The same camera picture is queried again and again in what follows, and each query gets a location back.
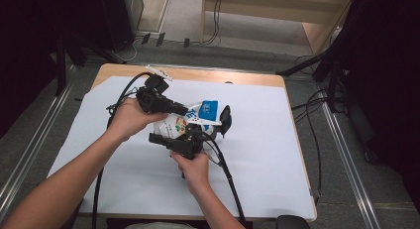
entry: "finger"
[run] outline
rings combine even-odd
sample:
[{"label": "finger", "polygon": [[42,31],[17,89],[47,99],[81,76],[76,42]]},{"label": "finger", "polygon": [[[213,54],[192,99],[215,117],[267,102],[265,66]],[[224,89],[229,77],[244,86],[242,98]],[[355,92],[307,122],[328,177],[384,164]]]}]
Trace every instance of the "finger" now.
[{"label": "finger", "polygon": [[181,167],[184,167],[185,166],[185,164],[188,164],[188,160],[185,158],[185,157],[183,157],[182,155],[180,155],[180,154],[178,154],[178,153],[176,153],[176,152],[174,152],[174,151],[172,151],[171,153],[170,153],[170,155],[173,157],[173,159],[181,166]]}]

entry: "person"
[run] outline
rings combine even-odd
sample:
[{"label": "person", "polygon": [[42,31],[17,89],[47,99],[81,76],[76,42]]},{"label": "person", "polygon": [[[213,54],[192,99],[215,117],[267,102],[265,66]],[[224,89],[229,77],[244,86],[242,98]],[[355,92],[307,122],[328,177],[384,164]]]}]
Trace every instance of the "person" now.
[{"label": "person", "polygon": [[[136,99],[127,98],[105,133],[30,192],[6,220],[3,229],[59,228],[118,147],[148,124],[166,116],[164,113],[145,113]],[[197,154],[193,160],[188,160],[175,152],[170,155],[184,173],[188,190],[210,227],[243,228],[211,188],[208,157]]]}]

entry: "metal rail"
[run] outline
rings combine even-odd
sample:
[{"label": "metal rail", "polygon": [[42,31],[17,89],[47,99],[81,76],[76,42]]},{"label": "metal rail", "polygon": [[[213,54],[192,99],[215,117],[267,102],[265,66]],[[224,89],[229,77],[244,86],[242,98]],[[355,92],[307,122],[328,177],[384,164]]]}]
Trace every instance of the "metal rail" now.
[{"label": "metal rail", "polygon": [[8,180],[3,185],[3,188],[0,191],[0,225],[4,222],[6,213],[9,210],[13,199],[19,191],[26,175],[28,174],[29,169],[34,163],[34,160],[37,157],[37,154],[40,151],[44,140],[46,139],[55,121],[56,116],[61,110],[61,107],[71,90],[75,75],[76,69],[73,65],[68,71],[68,85],[65,87],[62,94],[53,100],[47,114],[45,115],[43,121],[32,137],[25,152],[19,159]]},{"label": "metal rail", "polygon": [[334,140],[339,150],[340,157],[343,161],[343,166],[346,170],[347,176],[352,186],[353,193],[355,194],[356,201],[358,202],[359,209],[362,217],[364,218],[365,224],[368,229],[379,229],[379,222],[374,213],[373,206],[368,197],[368,193],[362,183],[362,179],[359,176],[358,170],[353,162],[349,147],[347,146],[345,137],[340,129],[340,125],[337,121],[336,115],[330,111],[330,108],[326,103],[323,103],[324,114],[327,118],[328,125],[330,126],[331,132],[333,133]]}]

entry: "blue label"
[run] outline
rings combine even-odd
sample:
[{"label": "blue label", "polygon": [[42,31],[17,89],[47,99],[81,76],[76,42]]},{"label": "blue label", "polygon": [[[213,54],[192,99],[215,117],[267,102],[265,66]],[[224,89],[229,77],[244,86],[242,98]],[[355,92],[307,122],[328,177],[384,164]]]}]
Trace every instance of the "blue label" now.
[{"label": "blue label", "polygon": [[205,120],[216,121],[217,118],[217,101],[203,101],[198,117]]}]

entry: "forearm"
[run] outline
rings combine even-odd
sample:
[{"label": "forearm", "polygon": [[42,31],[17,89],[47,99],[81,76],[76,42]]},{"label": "forearm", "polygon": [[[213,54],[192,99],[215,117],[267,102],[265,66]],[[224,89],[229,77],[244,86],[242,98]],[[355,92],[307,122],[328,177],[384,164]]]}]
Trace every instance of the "forearm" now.
[{"label": "forearm", "polygon": [[35,188],[4,228],[59,228],[120,144],[121,140],[104,134]]},{"label": "forearm", "polygon": [[244,228],[222,203],[210,185],[203,186],[203,188],[194,192],[193,195],[200,205],[210,228]]}]

